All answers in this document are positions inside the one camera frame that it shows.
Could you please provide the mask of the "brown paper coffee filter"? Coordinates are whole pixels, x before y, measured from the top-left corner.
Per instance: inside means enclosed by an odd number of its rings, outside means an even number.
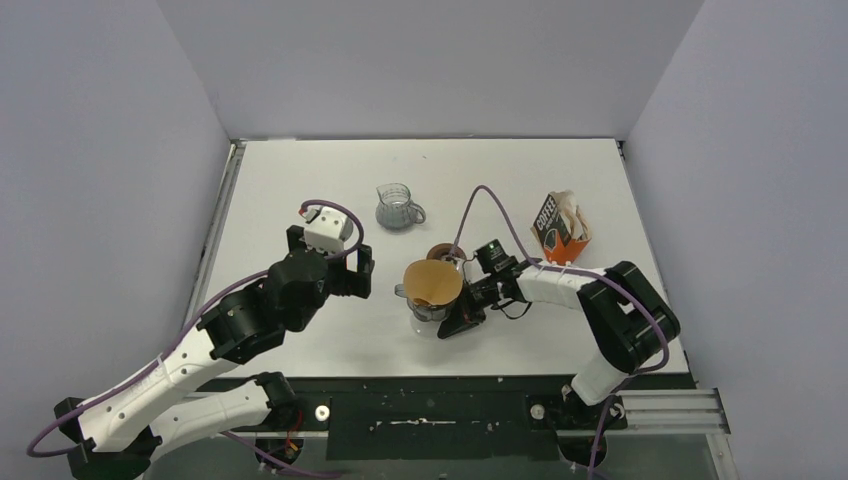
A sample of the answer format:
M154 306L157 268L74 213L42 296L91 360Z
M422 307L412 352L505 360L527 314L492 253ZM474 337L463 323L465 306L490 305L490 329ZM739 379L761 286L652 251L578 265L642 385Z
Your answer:
M423 259L406 268L402 286L406 297L416 305L443 306L458 298L463 277L452 263Z

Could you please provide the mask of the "clear glass carafe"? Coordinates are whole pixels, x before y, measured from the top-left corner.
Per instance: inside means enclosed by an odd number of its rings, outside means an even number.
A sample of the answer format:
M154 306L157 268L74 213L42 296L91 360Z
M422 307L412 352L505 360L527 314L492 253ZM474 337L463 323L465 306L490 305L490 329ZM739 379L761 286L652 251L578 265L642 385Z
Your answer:
M457 334L450 315L429 318L412 313L410 325L416 335L427 339L445 340Z

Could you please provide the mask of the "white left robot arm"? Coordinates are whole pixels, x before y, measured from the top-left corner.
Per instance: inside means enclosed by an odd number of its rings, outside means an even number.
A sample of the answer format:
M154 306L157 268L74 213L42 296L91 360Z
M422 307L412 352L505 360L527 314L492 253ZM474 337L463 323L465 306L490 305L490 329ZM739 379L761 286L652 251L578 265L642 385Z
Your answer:
M242 427L287 429L302 417L280 372L247 377L224 392L188 395L303 331L331 296L367 298L375 262L358 243L355 269L292 226L289 252L267 270L227 287L179 339L132 378L89 399L69 397L54 412L74 442L66 454L76 479L135 479L172 450Z

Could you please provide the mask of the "orange black coffee filter box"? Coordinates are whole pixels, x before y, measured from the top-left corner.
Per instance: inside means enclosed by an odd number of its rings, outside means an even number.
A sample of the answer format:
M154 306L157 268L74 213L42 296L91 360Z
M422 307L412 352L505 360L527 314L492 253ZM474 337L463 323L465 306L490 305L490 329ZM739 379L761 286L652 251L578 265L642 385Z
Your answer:
M549 192L531 231L551 263L574 262L592 240L592 230L572 190Z

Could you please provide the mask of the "clear glass pitcher with handle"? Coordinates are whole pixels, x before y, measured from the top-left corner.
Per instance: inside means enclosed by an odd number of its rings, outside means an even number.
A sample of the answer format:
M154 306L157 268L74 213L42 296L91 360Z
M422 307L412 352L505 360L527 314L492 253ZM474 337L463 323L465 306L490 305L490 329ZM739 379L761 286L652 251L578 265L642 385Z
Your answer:
M399 232L426 221L424 208L412 199L411 191L406 185L387 183L377 186L376 192L378 203L375 219L384 229Z

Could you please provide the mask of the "clear plastic coffee dripper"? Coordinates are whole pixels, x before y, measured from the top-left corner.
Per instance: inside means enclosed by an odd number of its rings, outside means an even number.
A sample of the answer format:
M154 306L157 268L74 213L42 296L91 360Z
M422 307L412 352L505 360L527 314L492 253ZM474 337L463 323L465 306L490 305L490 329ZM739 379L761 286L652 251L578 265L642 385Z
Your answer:
M437 259L417 260L407 266L394 294L406 301L421 322L442 322L450 315L464 286L454 263Z

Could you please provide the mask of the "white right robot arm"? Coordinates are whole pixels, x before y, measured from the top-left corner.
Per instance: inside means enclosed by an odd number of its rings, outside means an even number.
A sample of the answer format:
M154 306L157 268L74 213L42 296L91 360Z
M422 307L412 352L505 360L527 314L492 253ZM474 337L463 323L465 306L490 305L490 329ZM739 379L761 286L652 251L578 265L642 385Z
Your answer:
M630 261L605 269L523 261L492 240L473 256L483 276L464 282L458 298L439 321L438 338L464 333L486 319L487 310L512 303L546 303L583 313L597 351L570 382L565 396L595 406L625 381L649 371L647 361L665 355L681 326L658 291Z

